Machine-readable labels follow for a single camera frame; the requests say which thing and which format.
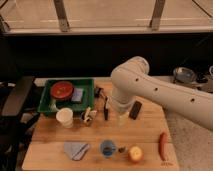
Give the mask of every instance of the green bin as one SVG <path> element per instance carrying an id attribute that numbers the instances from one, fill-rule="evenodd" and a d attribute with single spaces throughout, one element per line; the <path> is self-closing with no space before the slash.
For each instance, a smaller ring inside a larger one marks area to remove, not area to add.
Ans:
<path id="1" fill-rule="evenodd" d="M 58 81 L 69 81 L 75 88 L 83 89 L 83 98 L 81 103 L 74 103 L 71 102 L 71 100 L 56 101 L 58 109 L 68 107 L 73 110 L 74 114 L 81 114 L 87 109 L 87 107 L 94 107 L 94 80 L 92 78 L 50 79 L 45 83 L 38 112 L 43 113 L 45 116 L 52 116 L 56 114 L 56 111 L 52 110 L 50 107 L 52 102 L 50 89 L 51 86 Z"/>

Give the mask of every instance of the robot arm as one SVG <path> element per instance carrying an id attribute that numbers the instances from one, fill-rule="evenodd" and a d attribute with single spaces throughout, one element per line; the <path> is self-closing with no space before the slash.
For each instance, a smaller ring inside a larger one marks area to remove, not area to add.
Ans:
<path id="1" fill-rule="evenodd" d="M 110 103 L 119 113 L 124 113 L 137 95 L 213 131 L 212 94 L 160 81 L 148 72 L 149 64 L 142 57 L 133 57 L 112 71 Z"/>

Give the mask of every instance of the table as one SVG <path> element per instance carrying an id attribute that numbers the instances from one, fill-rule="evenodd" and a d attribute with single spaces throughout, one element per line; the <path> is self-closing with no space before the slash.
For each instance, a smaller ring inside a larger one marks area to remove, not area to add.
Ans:
<path id="1" fill-rule="evenodd" d="M 109 81 L 96 81 L 95 85 L 103 87 L 107 94 L 112 89 Z M 75 119 L 74 126 L 67 129 L 55 117 L 41 115 L 23 162 L 23 170 L 178 171 L 179 166 L 162 107 L 140 97 L 136 99 L 143 103 L 138 118 L 128 119 L 122 126 L 118 125 L 117 113 L 111 107 L 109 120 L 104 120 L 103 100 L 100 98 L 95 99 L 98 113 L 91 127 L 86 127 L 79 119 Z M 158 139 L 163 131 L 168 133 L 167 161 L 162 161 L 158 154 Z M 144 160 L 133 164 L 128 160 L 127 153 L 118 152 L 110 159 L 105 159 L 99 150 L 100 143 L 105 139 L 113 140 L 117 147 L 125 146 L 128 149 L 132 145 L 140 146 L 144 151 Z M 91 148 L 81 161 L 73 161 L 63 152 L 65 141 L 86 141 Z"/>

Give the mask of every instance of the black chair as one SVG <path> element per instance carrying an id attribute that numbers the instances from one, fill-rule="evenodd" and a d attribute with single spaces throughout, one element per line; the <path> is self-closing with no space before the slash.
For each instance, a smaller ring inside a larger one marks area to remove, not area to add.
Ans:
<path id="1" fill-rule="evenodd" d="M 34 91 L 34 77 L 18 72 L 1 35 L 0 60 L 0 171 L 14 171 L 19 143 L 29 143 L 30 137 L 26 138 L 25 132 L 38 120 L 39 114 L 27 123 L 21 123 L 21 118 L 26 108 L 36 108 L 40 97 Z"/>

